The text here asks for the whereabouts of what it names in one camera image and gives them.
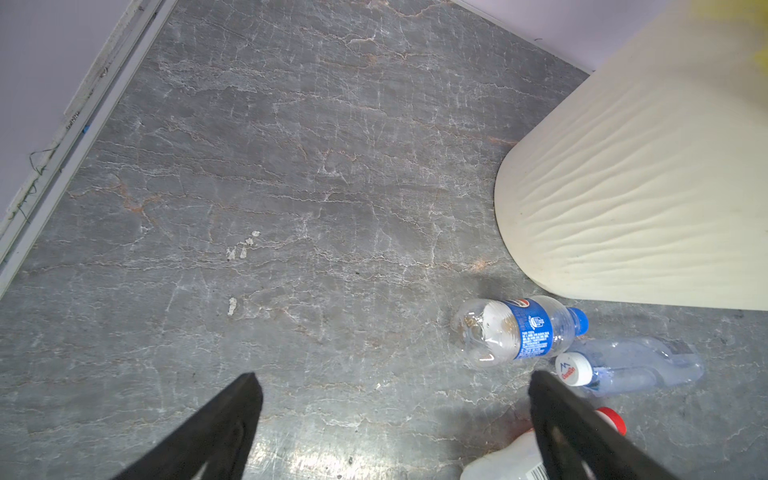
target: white bottle cap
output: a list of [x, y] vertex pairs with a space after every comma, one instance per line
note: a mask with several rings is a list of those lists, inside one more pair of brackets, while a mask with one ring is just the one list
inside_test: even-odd
[[554, 362], [558, 377], [565, 385], [582, 386], [592, 381], [592, 365], [580, 353], [561, 353]]

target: blue bottle label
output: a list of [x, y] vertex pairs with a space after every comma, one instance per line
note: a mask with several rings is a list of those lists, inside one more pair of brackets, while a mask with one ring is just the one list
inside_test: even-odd
[[534, 300], [504, 301], [520, 327], [520, 353], [516, 359], [542, 356], [552, 348], [552, 322], [549, 315]]

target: baseboard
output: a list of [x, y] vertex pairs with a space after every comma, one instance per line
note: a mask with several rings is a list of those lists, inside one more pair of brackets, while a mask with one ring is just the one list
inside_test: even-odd
[[[54, 155], [54, 150], [57, 145], [64, 140], [64, 136], [67, 134], [69, 128], [73, 125], [74, 120], [79, 115], [80, 111], [85, 106], [89, 97], [93, 94], [98, 86], [99, 81], [103, 81], [104, 73], [109, 71], [112, 67], [115, 57], [120, 51], [120, 47], [127, 41], [127, 38], [131, 31], [137, 27], [139, 23], [141, 13], [148, 8], [151, 0], [131, 0], [128, 8], [120, 18], [120, 21], [115, 26], [112, 33], [107, 38], [107, 41], [99, 51], [96, 59], [94, 59], [91, 67], [88, 69], [88, 73], [83, 77], [80, 82], [77, 91], [74, 93], [69, 105], [65, 108], [64, 113], [59, 119], [59, 125], [53, 138], [48, 145], [41, 146], [38, 155], [31, 155], [31, 163], [33, 170], [29, 172], [24, 183], [19, 187], [13, 201], [8, 205], [5, 210], [5, 215], [0, 220], [0, 238], [5, 234], [5, 231], [11, 226], [16, 215], [23, 217], [27, 211], [30, 211], [35, 207], [35, 204], [40, 198], [37, 195], [37, 188], [33, 188], [32, 185], [36, 183], [36, 180], [40, 177], [39, 172], [43, 171], [48, 162]], [[12, 231], [18, 232], [18, 226], [12, 228]], [[0, 260], [7, 253], [9, 247], [8, 241], [0, 240]]]
[[20, 213], [9, 219], [0, 235], [0, 298], [48, 222], [176, 1], [140, 0], [131, 3], [131, 6], [136, 7], [135, 15], [123, 24], [123, 31], [118, 35], [120, 39], [112, 46], [111, 52], [101, 60], [97, 59], [108, 62], [108, 68], [104, 69], [103, 65], [95, 62], [95, 67], [88, 74], [94, 74], [91, 80], [87, 76], [81, 84], [84, 93], [80, 97], [76, 96], [71, 105], [78, 114], [72, 114], [61, 140], [57, 142], [54, 139], [58, 146], [45, 156], [43, 165], [38, 165], [39, 174], [33, 175], [28, 188], [33, 191], [25, 191], [24, 197], [18, 202]]

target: plastic water bottle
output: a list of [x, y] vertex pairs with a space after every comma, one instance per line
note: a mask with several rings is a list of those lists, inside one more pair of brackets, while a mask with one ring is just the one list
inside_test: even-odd
[[650, 336], [574, 342], [555, 368], [566, 385], [582, 386], [593, 396], [681, 385], [704, 374], [692, 346]]
[[[596, 413], [620, 434], [627, 433], [624, 420], [614, 410], [602, 407]], [[464, 468], [461, 480], [547, 480], [547, 471], [531, 429], [510, 446], [478, 458]]]
[[579, 309], [566, 308], [549, 296], [500, 302], [467, 300], [453, 318], [463, 348], [474, 366], [498, 365], [511, 359], [556, 356], [589, 328]]

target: blue bottle cap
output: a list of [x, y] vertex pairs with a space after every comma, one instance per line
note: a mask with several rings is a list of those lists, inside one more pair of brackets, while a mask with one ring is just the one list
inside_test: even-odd
[[584, 335], [589, 330], [589, 319], [587, 314], [579, 310], [578, 308], [568, 307], [568, 311], [574, 317], [574, 320], [578, 321], [578, 328], [576, 329], [576, 336]]

